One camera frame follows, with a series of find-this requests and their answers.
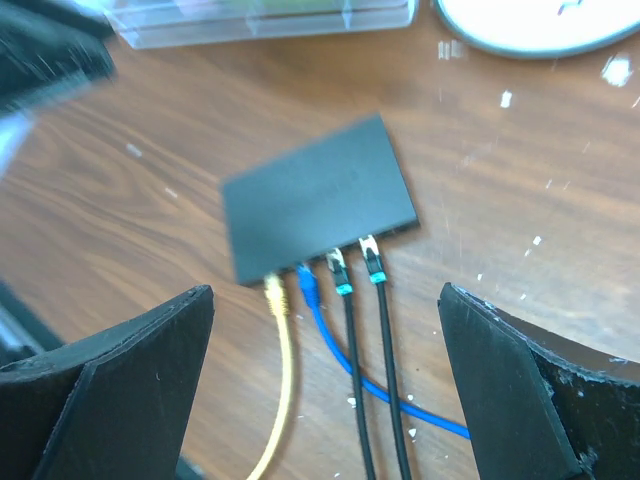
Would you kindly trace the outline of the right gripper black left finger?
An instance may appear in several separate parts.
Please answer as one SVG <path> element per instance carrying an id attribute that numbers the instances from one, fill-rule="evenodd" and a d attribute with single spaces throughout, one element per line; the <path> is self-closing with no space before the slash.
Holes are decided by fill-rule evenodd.
<path id="1" fill-rule="evenodd" d="M 5 479 L 199 479 L 181 454 L 214 318 L 193 287 L 66 343 L 1 290 Z"/>

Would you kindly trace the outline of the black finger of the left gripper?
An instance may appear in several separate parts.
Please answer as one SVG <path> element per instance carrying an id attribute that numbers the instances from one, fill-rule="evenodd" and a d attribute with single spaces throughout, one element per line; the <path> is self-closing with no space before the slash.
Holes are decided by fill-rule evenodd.
<path id="1" fill-rule="evenodd" d="M 64 101 L 115 72 L 115 31 L 82 1 L 1 3 L 1 115 Z"/>

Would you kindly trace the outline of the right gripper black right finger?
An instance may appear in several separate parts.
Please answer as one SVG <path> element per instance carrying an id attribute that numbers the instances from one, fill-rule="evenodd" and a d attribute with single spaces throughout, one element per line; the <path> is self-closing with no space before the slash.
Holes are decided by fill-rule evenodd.
<path id="1" fill-rule="evenodd" d="M 638 478 L 638 363 L 451 283 L 438 312 L 480 478 Z"/>

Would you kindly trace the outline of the black network switch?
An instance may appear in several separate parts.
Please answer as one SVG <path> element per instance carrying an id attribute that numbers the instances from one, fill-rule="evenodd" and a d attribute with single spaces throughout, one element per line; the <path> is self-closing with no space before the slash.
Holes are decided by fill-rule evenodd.
<path id="1" fill-rule="evenodd" d="M 378 115 L 228 179 L 221 194 L 241 285 L 418 222 Z"/>

